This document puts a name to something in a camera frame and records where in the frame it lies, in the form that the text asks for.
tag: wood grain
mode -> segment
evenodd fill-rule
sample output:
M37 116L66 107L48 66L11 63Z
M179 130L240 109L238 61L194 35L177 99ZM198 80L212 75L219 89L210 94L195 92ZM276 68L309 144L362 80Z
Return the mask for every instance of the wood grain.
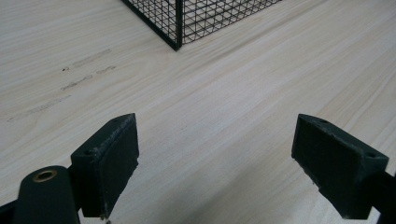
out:
M341 219L290 151L305 113L396 171L394 0L285 0L178 52L118 0L3 0L0 21L0 204L135 112L112 223L376 222Z

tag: black mesh container corner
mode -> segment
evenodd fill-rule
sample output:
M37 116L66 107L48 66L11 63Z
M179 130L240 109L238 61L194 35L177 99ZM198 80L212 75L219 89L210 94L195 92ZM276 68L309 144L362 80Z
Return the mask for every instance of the black mesh container corner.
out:
M122 0L174 50L280 1Z

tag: table surface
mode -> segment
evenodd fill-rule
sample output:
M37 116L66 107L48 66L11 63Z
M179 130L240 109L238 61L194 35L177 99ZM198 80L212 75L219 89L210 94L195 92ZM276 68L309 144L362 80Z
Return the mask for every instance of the table surface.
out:
M2 0L0 21L0 204L136 113L112 223L376 222L341 219L290 153L309 114L394 174L396 1L285 0L178 52L119 0Z

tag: wooden table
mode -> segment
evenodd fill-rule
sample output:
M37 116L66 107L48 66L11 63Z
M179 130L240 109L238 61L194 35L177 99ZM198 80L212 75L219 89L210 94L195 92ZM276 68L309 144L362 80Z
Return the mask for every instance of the wooden table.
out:
M0 204L135 112L112 223L375 223L340 218L292 137L299 113L327 119L393 174L395 100L394 0L285 0L178 52L119 0L2 0Z

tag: black wire grid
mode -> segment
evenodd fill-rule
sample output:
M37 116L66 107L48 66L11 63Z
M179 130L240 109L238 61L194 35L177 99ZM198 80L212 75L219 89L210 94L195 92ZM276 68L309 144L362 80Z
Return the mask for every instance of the black wire grid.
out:
M174 50L280 1L122 0Z

